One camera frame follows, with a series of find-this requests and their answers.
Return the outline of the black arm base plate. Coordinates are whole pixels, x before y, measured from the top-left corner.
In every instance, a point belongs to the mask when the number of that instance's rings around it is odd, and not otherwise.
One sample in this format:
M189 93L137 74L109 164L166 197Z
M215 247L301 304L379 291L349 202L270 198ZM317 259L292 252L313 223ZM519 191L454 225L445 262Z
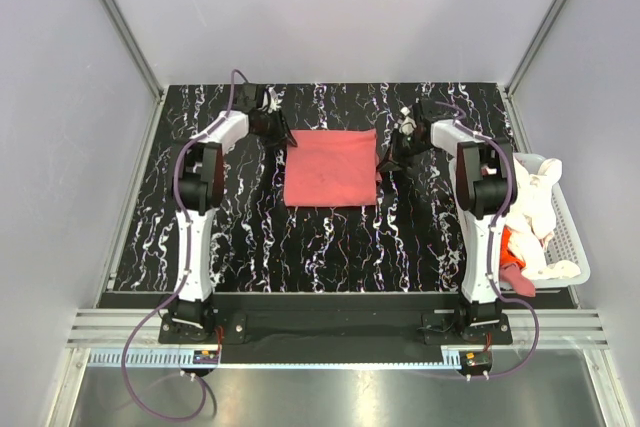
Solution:
M228 365L355 365L439 362L441 348L509 346L506 317L458 294L216 294Z

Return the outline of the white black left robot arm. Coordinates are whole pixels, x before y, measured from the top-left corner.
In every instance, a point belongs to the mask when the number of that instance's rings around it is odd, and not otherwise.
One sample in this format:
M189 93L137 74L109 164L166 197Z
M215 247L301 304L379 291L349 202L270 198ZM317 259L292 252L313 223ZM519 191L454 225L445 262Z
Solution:
M232 87L227 107L172 154L169 193L176 204L179 270L163 330L196 343L220 332L209 275L211 230L224 197L224 157L249 135L276 148L297 145L270 87Z

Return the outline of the salmon pink t shirt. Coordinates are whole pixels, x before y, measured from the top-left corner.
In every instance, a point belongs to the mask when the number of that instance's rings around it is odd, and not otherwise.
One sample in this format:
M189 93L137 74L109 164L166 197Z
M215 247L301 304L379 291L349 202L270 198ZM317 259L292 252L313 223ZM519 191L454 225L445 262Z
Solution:
M377 198L376 131L295 130L287 148L284 204L288 207L372 206Z

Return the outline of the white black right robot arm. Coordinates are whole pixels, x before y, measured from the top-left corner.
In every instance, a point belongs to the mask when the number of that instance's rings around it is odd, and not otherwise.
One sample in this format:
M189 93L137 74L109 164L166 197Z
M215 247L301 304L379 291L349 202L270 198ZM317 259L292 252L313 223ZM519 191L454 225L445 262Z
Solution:
M451 157L466 268L450 330L472 344L500 328L500 247L517 186L510 143L471 129L465 118L460 107L428 98L402 108L377 170L405 170L416 156L433 149Z

